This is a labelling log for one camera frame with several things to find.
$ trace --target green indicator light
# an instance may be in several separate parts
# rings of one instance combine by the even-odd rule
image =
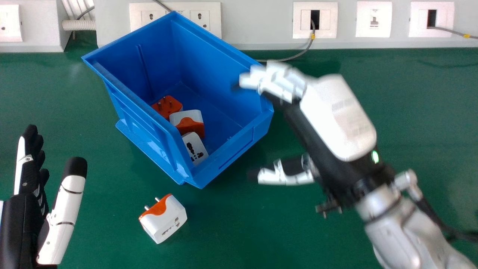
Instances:
[[[379,154],[377,151],[372,151],[372,160],[374,163],[378,163],[380,160],[379,160]]]

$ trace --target power outlet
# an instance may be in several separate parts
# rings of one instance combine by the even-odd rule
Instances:
[[[409,37],[451,37],[451,33],[428,26],[453,29],[454,2],[411,2]]]
[[[355,37],[390,37],[392,2],[357,2]]]
[[[337,2],[294,2],[292,38],[310,38],[311,20],[316,38],[337,38]]]
[[[201,28],[222,38],[220,2],[164,2],[164,4]],[[130,30],[133,32],[167,13],[167,10],[154,2],[130,3]]]
[[[20,5],[0,5],[0,42],[22,42]]]

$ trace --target green table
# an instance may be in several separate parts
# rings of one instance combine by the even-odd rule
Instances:
[[[325,199],[318,185],[246,180],[250,168],[303,152],[280,112],[268,134],[203,190],[176,185],[116,130],[102,81],[80,59],[94,40],[81,34],[62,54],[0,55],[0,199],[12,193],[17,142],[29,123],[45,138],[50,204],[66,160],[89,163],[60,268],[380,268],[353,210],[326,220],[315,213]],[[416,171],[445,222],[478,228],[478,49],[317,50],[291,64],[313,76],[341,73],[375,124],[385,160]],[[156,245],[138,216],[168,193],[188,221]],[[478,264],[478,245],[453,245]]]

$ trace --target robotic arm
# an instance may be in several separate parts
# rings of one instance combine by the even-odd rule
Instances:
[[[87,162],[71,158],[54,208],[49,212],[42,169],[43,137],[29,125],[20,137],[13,196],[0,201],[0,268],[56,268],[76,223],[87,175]]]
[[[239,85],[284,107],[286,120],[307,150],[300,159],[278,160],[250,173],[250,179],[271,185],[318,182],[328,200],[317,212],[326,217],[329,211],[354,207],[386,269],[476,269],[444,238],[442,230],[463,234],[439,222],[415,173],[396,175],[383,163],[375,127],[342,76],[313,78],[289,65],[268,62],[241,74]],[[412,200],[403,197],[403,191]]]

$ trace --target blue storage box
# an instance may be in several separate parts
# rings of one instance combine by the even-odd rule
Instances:
[[[258,63],[176,12],[82,58],[105,82],[116,127],[178,184],[202,189],[269,129],[271,103],[233,90]],[[179,131],[151,107],[166,95],[202,113],[209,157],[198,166]]]

